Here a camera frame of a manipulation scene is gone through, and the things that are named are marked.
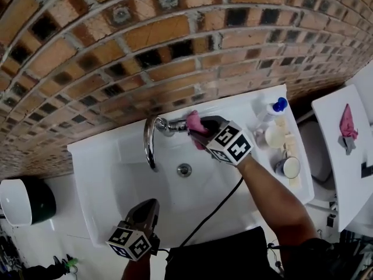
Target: bottle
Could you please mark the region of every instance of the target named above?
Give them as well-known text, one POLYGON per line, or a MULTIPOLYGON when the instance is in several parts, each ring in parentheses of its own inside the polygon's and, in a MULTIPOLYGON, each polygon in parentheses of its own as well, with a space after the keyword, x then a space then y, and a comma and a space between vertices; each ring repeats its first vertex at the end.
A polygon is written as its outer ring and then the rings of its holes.
POLYGON ((267 104, 258 115, 259 123, 269 123, 276 117, 283 115, 287 105, 287 100, 284 97, 280 97, 277 103, 267 104))

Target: blue bottle cap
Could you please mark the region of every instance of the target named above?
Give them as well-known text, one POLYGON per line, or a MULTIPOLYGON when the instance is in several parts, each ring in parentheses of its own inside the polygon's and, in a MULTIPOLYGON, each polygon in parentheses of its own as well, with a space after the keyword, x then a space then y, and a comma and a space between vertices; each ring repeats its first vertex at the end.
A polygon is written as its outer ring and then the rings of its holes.
POLYGON ((280 97, 277 103, 273 104, 273 110, 275 112, 284 111, 287 107, 287 100, 284 97, 280 97))

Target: pink rag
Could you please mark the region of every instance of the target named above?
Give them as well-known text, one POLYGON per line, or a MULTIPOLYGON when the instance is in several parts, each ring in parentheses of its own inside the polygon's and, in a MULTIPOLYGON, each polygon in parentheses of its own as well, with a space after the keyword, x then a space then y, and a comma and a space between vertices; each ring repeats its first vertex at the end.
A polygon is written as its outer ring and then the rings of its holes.
POLYGON ((352 137, 354 138, 354 140, 357 139, 358 132, 354 129, 354 121, 352 119, 352 113, 349 104, 347 104, 346 108, 344 109, 339 128, 344 137, 352 137))
MULTIPOLYGON (((207 134, 209 132, 209 130, 200 123, 200 117, 197 110, 194 110, 191 114, 189 114, 186 121, 186 126, 189 130, 193 130, 201 134, 207 134)), ((197 149, 200 151, 204 150, 203 146, 199 142, 194 140, 193 142, 197 149)))

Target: gray cloth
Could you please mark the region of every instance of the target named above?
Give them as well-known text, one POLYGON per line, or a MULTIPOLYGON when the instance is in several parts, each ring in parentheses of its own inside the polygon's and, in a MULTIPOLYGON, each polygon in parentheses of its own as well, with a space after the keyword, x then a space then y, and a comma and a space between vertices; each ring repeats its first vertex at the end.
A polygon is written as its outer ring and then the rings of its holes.
POLYGON ((339 136, 338 143, 346 150, 347 156, 349 156, 352 150, 356 148, 353 137, 339 136))

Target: apriltag cube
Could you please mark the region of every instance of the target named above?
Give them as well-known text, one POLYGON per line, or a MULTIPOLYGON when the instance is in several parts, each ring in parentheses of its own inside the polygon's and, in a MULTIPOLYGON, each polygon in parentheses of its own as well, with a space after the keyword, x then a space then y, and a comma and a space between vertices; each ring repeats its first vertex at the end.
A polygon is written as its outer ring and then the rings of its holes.
POLYGON ((206 147, 218 161, 236 166, 250 153, 253 144, 242 128, 230 121, 206 147))
POLYGON ((133 261, 138 261, 152 247, 143 232, 121 227, 113 227, 106 243, 117 255, 133 261))

